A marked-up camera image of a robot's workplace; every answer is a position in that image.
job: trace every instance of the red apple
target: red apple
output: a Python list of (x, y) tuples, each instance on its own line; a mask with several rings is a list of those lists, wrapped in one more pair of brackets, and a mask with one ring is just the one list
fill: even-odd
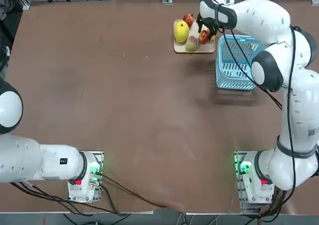
[(206, 30), (202, 30), (199, 33), (198, 42), (201, 44), (206, 44), (208, 42), (209, 32)]
[(186, 22), (189, 28), (194, 22), (193, 15), (189, 13), (184, 16), (183, 20)]

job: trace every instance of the apple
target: apple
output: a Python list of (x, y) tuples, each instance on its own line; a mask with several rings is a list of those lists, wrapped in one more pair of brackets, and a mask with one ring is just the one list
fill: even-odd
[(174, 38), (178, 43), (184, 43), (189, 34), (189, 27), (184, 20), (176, 23), (174, 28)]
[(209, 32), (206, 31), (206, 30), (202, 30), (200, 33), (199, 33), (199, 37), (198, 37), (198, 41), (199, 43), (201, 44), (206, 44), (208, 41), (209, 41)]
[(188, 37), (186, 41), (186, 51), (195, 52), (197, 51), (197, 47), (198, 47), (198, 39), (195, 38), (194, 36)]
[(183, 20), (188, 24), (188, 27), (190, 28), (194, 22), (193, 14), (186, 14)]

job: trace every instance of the green indicator light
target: green indicator light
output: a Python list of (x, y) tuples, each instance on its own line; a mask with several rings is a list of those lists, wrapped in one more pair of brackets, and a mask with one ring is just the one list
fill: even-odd
[(247, 174), (249, 173), (249, 167), (251, 166), (251, 163), (250, 162), (246, 162), (246, 161), (243, 161), (240, 165), (240, 170), (242, 172), (242, 174)]

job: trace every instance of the yellow pear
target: yellow pear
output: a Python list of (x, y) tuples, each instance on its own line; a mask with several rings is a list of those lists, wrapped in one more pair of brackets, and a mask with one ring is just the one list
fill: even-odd
[(189, 27), (187, 23), (184, 20), (177, 22), (174, 29), (174, 37), (176, 42), (184, 43), (188, 38), (188, 34)]

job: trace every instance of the robotic arm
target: robotic arm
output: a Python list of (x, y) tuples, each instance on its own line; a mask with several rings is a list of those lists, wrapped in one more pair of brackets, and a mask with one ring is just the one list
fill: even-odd
[[(274, 185), (286, 191), (293, 187), (292, 152), (287, 123), (287, 94), (294, 146), (296, 186), (318, 170), (319, 75), (306, 69), (317, 56), (317, 44), (305, 31), (295, 30), (293, 43), (288, 12), (269, 0), (201, 0), (197, 22), (211, 31), (217, 27), (235, 29), (266, 45), (252, 61), (253, 79), (262, 88), (283, 94), (282, 130), (276, 148), (250, 151), (242, 164), (248, 202), (271, 203)], [(290, 89), (289, 75), (295, 46), (295, 63)]]
[(8, 134), (21, 121), (21, 96), (0, 79), (0, 183), (30, 180), (68, 180), (69, 199), (91, 203), (100, 199), (103, 153), (67, 145), (40, 145), (36, 141)]

